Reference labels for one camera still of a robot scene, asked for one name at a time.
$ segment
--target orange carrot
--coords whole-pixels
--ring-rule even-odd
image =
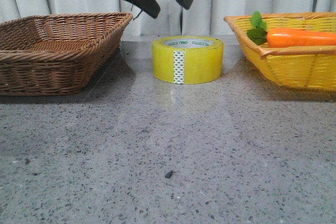
[[[285,27],[272,28],[268,30],[267,42],[269,47],[336,46],[336,34]]]

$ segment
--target terrazzo surface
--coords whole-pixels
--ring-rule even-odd
[[[140,38],[80,94],[0,97],[0,223],[336,223],[335,95],[221,39],[209,83],[156,79]]]

